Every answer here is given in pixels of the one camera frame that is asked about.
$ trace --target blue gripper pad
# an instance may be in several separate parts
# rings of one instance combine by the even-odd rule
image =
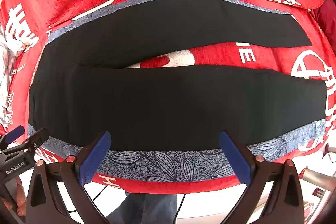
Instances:
[[[21,137],[25,133],[25,128],[23,126],[18,126],[11,132],[6,134],[5,142],[10,144],[14,142],[17,138]]]
[[[225,131],[221,132],[219,143],[239,182],[249,186],[252,181],[251,167]]]
[[[105,132],[79,167],[78,181],[82,186],[92,181],[110,146],[111,134]]]

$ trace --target screw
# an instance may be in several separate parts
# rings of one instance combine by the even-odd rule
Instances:
[[[288,164],[289,166],[294,166],[294,163],[292,160],[286,160],[286,164]]]
[[[258,162],[263,162],[265,159],[262,155],[256,155],[255,156],[255,159],[258,161]]]
[[[75,156],[69,156],[67,157],[67,162],[74,162],[75,161]]]
[[[44,163],[44,160],[38,160],[37,163],[36,163],[36,165],[37,166],[41,166],[43,163]]]

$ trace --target finger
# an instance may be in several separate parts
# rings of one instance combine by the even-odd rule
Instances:
[[[13,209],[13,205],[10,202],[8,202],[7,200],[5,200],[3,198],[1,198],[1,200],[8,210]]]
[[[15,181],[18,185],[21,185],[22,186],[22,180],[20,179],[20,177],[16,177],[15,178]]]
[[[23,205],[17,209],[18,216],[25,216],[26,215],[26,207],[27,207],[27,201],[25,201],[23,203]]]
[[[22,185],[17,186],[16,203],[21,207],[26,202],[26,195]]]

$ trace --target gray trousers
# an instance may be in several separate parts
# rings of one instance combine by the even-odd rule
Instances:
[[[112,224],[172,224],[177,195],[131,194],[106,219]]]

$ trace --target white floor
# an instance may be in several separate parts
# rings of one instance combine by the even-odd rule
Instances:
[[[336,136],[330,136],[328,141],[330,146],[336,147]],[[301,172],[304,167],[308,167],[311,170],[332,176],[336,170],[336,163],[331,163],[328,156],[322,159],[323,151],[324,150],[320,150],[312,155],[295,158],[293,161],[296,165],[298,173]],[[32,170],[29,170],[20,175],[26,193],[28,191],[32,172]],[[303,180],[300,180],[300,182],[304,201],[312,202],[314,203],[314,206],[317,206],[320,199],[312,195],[316,186]],[[85,185],[85,189],[91,198],[94,198],[103,189],[103,187],[104,185],[94,182]],[[245,185],[237,185],[220,191],[187,194],[178,218],[201,217],[228,212],[238,201],[245,187]],[[264,193],[269,193],[271,187],[272,183],[268,183],[264,189]],[[75,210],[65,186],[62,183],[59,183],[59,188],[68,210]],[[178,205],[181,202],[182,196],[183,195],[178,195]],[[126,196],[123,190],[107,187],[95,200],[95,204],[102,214],[106,216],[116,209],[125,197]],[[262,209],[254,213],[249,222],[258,219],[261,211]],[[71,216],[74,220],[83,223],[78,213],[71,213]]]

